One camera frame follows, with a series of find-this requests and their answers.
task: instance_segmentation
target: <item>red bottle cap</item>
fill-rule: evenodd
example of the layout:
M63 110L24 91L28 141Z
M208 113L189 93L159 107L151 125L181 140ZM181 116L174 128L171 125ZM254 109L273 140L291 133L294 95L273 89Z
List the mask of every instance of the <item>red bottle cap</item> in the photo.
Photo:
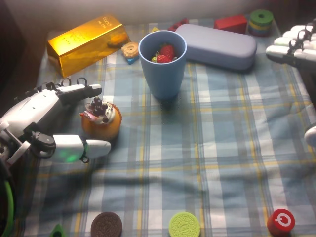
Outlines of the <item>red bottle cap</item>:
M274 237L288 236L295 226L295 219L291 212L278 209L269 217L267 227Z

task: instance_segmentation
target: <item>white robotic hand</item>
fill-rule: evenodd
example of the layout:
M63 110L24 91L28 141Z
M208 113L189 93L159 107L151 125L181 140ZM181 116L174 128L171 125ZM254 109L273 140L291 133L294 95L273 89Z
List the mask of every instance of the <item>white robotic hand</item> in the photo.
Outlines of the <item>white robotic hand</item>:
M285 32L266 49L266 55L274 62L316 72L316 19Z
M30 151L39 158L49 158L58 162L84 163L90 159L105 156L111 144L100 140L82 140L78 135L46 135L65 105L73 104L85 98L92 98L102 92L100 85L85 84L64 87L63 83L46 84L42 90L37 87L25 93L24 98L17 98L18 103L0 118L0 138L2 141L15 143L15 149L7 160L15 163L25 152Z

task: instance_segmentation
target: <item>table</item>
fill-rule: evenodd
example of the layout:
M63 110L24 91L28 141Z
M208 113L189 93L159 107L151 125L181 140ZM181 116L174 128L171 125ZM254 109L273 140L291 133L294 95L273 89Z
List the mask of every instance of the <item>table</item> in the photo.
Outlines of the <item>table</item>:
M213 26L212 19L190 20ZM153 27L127 26L133 41ZM93 218L112 211L124 237L168 236L168 222L188 211L203 237L269 236L278 208L296 218L296 236L316 235L316 154L304 142L316 114L297 70L269 61L265 49L279 36L256 38L249 73L188 62L175 105L150 94L140 61L117 52L71 76L102 85L104 100L122 112L120 135L107 157L88 165L24 161L17 236L48 236L61 224L69 237L90 236ZM38 83L60 82L43 56ZM60 132L83 135L81 101Z

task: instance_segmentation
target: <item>gold bar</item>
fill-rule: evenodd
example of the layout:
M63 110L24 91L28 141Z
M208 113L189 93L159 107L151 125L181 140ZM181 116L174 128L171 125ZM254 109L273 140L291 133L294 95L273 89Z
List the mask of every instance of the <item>gold bar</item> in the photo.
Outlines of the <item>gold bar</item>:
M118 51L130 42L125 27L113 16L97 17L47 42L47 54L68 77Z

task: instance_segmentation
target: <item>white logo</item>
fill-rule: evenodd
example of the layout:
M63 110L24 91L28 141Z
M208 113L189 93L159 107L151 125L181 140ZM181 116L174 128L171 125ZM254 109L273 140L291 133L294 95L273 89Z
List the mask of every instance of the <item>white logo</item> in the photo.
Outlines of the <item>white logo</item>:
M287 223L284 223L284 222L282 221L282 217L286 217L286 218L287 218ZM285 213L280 213L280 214L277 216L276 221L277 221L280 225L282 225L282 226L284 226L284 227L288 227L288 226L291 224L291 218L290 218L287 214L285 214Z

